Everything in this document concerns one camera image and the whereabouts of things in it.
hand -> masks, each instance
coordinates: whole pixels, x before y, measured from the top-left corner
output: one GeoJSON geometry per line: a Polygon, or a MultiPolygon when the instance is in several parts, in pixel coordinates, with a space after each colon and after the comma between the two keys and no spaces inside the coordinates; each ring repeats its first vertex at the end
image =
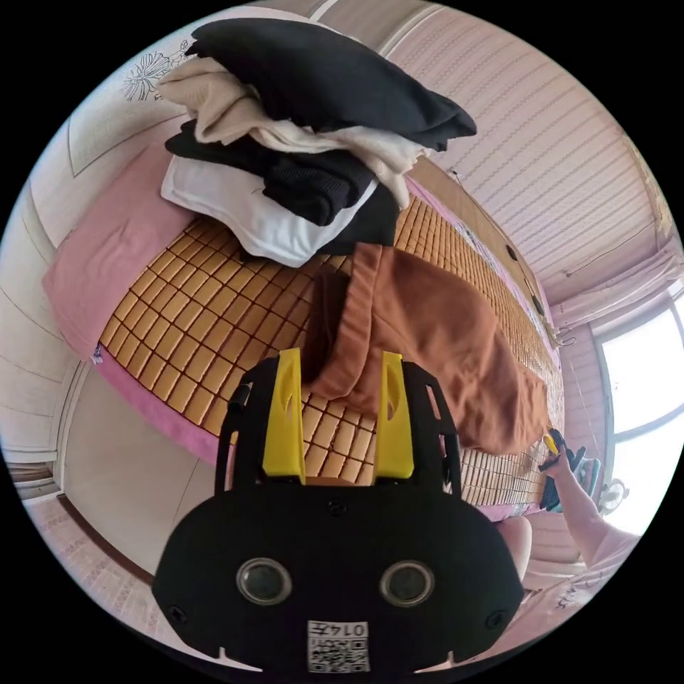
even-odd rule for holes
{"type": "Polygon", "coordinates": [[[553,463],[556,458],[558,460],[552,466],[549,466],[547,470],[544,470],[548,476],[553,477],[554,479],[556,479],[557,475],[564,475],[570,472],[570,461],[568,461],[568,452],[565,450],[565,447],[559,447],[558,453],[558,456],[549,453],[549,458],[546,459],[546,463],[553,463]]]}

folded clothes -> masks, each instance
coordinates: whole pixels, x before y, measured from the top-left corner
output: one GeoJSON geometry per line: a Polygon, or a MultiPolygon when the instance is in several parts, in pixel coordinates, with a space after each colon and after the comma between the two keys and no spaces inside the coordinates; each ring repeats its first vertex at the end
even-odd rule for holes
{"type": "Polygon", "coordinates": [[[351,277],[320,271],[302,381],[377,415],[383,351],[437,378],[464,447],[520,453],[549,426],[546,386],[521,366],[485,298],[465,280],[400,250],[359,244],[351,277]]]}
{"type": "Polygon", "coordinates": [[[296,268],[335,239],[380,187],[370,183],[355,205],[321,227],[266,197],[263,186],[258,176],[231,166],[173,157],[161,195],[226,224],[249,254],[296,268]]]}
{"type": "Polygon", "coordinates": [[[260,145],[279,152],[349,150],[394,193],[402,208],[408,206],[403,174],[427,152],[422,145],[385,130],[354,126],[314,133],[290,120],[274,121],[264,112],[254,90],[210,57],[179,65],[160,80],[157,89],[170,102],[184,105],[197,120],[198,142],[230,145],[250,135],[260,145]]]}
{"type": "MultiPolygon", "coordinates": [[[[342,232],[335,239],[317,249],[316,253],[346,257],[354,253],[359,242],[392,247],[398,218],[399,207],[394,197],[384,185],[378,185],[342,232]]],[[[240,250],[240,261],[243,263],[259,258],[250,254],[244,247],[240,250]]]]}
{"type": "Polygon", "coordinates": [[[342,209],[354,206],[371,183],[377,183],[373,172],[345,150],[288,154],[263,147],[248,135],[230,145],[200,143],[195,125],[194,120],[185,122],[181,132],[167,140],[166,149],[178,157],[259,176],[265,197],[318,226],[332,224],[342,209]]]}
{"type": "Polygon", "coordinates": [[[186,54],[211,57],[254,86],[266,114],[315,133],[353,126],[386,130],[445,150],[474,135],[455,102],[424,88],[362,43],[322,26],[278,19],[223,19],[192,32],[186,54]]]}

bamboo mat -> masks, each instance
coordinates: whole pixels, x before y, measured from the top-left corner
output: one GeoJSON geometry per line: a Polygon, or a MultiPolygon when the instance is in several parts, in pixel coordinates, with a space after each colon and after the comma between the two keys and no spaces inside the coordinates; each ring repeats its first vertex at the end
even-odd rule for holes
{"type": "MultiPolygon", "coordinates": [[[[561,424],[563,386],[539,334],[503,281],[435,210],[413,198],[397,223],[395,246],[469,281],[499,317],[519,362],[549,388],[549,415],[561,424]]],[[[350,257],[314,257],[300,269],[267,261],[242,265],[225,226],[196,219],[142,273],[121,301],[101,343],[161,401],[218,435],[227,400],[262,358],[302,346],[312,278],[325,262],[350,270],[350,257]]],[[[375,423],[342,403],[303,395],[306,474],[368,485],[375,423]]],[[[535,503],[543,444],[492,456],[465,450],[463,497],[476,505],[535,503]]]]}

curtain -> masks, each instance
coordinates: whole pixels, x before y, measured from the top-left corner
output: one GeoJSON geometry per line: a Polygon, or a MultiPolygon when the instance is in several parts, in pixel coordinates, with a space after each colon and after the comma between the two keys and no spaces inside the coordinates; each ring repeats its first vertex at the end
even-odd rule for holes
{"type": "Polygon", "coordinates": [[[676,231],[638,266],[551,307],[557,328],[576,328],[665,291],[684,276],[684,252],[676,231]]]}

beige sweater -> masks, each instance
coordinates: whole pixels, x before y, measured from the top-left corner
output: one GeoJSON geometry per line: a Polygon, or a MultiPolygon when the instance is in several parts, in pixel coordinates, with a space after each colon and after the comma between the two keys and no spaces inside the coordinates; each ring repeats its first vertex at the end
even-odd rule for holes
{"type": "Polygon", "coordinates": [[[403,174],[428,152],[400,135],[364,126],[314,133],[288,120],[274,121],[254,90],[210,57],[184,62],[162,78],[157,88],[197,119],[195,135],[201,143],[229,145],[249,134],[260,145],[281,152],[349,150],[387,186],[402,209],[409,203],[403,174]]]}

